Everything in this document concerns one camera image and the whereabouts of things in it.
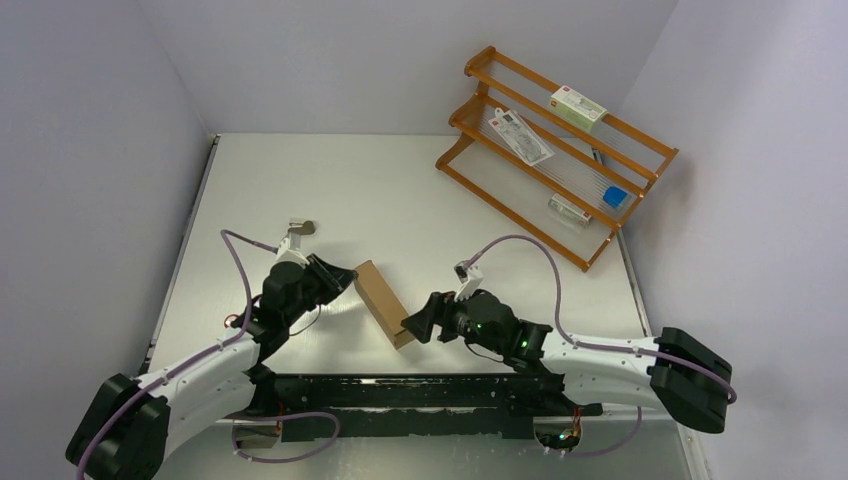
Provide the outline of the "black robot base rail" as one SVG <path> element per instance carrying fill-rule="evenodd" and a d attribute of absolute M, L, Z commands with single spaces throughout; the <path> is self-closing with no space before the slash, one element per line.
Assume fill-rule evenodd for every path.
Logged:
<path fill-rule="evenodd" d="M 266 374 L 241 415 L 326 412 L 342 437 L 498 434 L 531 440 L 543 417 L 599 416 L 599 403 L 567 399 L 556 374 Z"/>

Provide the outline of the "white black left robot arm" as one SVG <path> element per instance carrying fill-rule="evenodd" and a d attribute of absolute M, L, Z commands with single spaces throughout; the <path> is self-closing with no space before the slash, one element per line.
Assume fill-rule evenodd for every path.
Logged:
<path fill-rule="evenodd" d="M 357 271 L 315 255 L 279 261 L 227 333 L 191 356 L 98 389 L 65 451 L 79 479 L 151 479 L 182 444 L 218 420 L 273 409 L 277 388 L 263 362 L 301 316 L 338 298 Z"/>

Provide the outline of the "brown cardboard box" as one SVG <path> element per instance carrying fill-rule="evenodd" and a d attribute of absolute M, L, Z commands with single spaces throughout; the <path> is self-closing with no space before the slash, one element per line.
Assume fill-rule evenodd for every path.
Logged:
<path fill-rule="evenodd" d="M 400 350 L 414 340 L 402 325 L 409 313 L 372 260 L 355 268 L 354 287 L 389 343 Z"/>

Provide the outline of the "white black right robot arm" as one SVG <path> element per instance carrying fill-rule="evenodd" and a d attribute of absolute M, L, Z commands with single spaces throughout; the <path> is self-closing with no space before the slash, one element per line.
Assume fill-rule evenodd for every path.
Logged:
<path fill-rule="evenodd" d="M 485 290 L 464 299 L 435 292 L 401 325 L 420 343 L 460 338 L 500 356 L 517 373 L 556 376 L 539 389 L 542 406 L 553 414 L 573 405 L 629 405 L 664 411 L 690 429 L 720 434 L 735 399 L 729 390 L 731 364 L 679 328 L 637 339 L 564 339 L 551 325 L 519 318 Z"/>

